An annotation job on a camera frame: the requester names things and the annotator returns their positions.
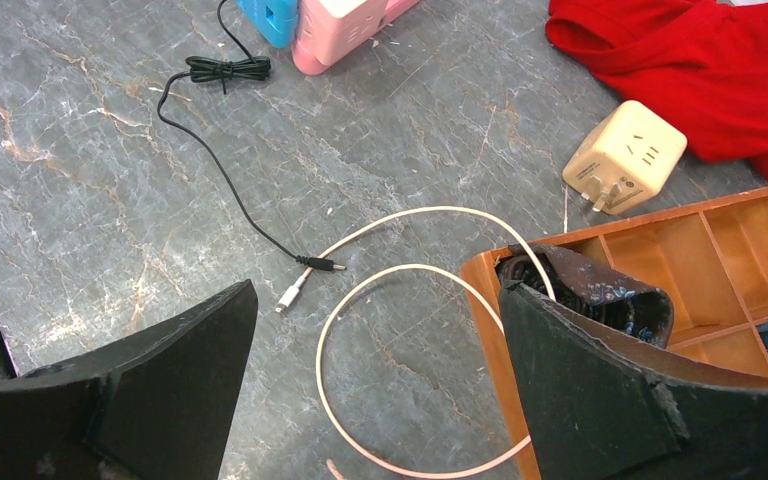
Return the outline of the beige cube plug adapter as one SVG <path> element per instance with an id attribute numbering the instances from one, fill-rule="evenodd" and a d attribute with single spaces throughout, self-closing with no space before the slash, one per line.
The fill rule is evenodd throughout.
<path id="1" fill-rule="evenodd" d="M 686 147 L 678 129 L 627 100 L 585 137 L 562 179 L 593 211 L 619 215 L 660 193 Z"/>

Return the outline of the pink power strip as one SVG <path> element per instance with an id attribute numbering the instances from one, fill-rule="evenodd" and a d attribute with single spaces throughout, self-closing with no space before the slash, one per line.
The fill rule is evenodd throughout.
<path id="1" fill-rule="evenodd" d="M 320 75 L 415 6 L 418 0 L 302 0 L 292 44 L 297 69 Z"/>

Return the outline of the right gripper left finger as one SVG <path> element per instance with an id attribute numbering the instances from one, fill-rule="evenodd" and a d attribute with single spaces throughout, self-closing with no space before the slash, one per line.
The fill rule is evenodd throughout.
<path id="1" fill-rule="evenodd" d="M 217 478 L 258 307 L 244 280 L 96 350 L 0 379 L 0 479 Z"/>

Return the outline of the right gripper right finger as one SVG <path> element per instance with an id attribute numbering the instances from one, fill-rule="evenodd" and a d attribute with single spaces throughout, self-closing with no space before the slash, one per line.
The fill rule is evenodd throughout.
<path id="1" fill-rule="evenodd" d="M 518 282 L 499 296 L 545 479 L 768 479 L 768 378 L 691 360 Z"/>

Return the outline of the blue plug adapter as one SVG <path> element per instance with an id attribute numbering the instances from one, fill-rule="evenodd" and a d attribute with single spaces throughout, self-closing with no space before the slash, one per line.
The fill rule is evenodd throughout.
<path id="1" fill-rule="evenodd" d="M 297 0 L 237 0 L 237 4 L 273 47 L 285 48 L 295 39 Z"/>

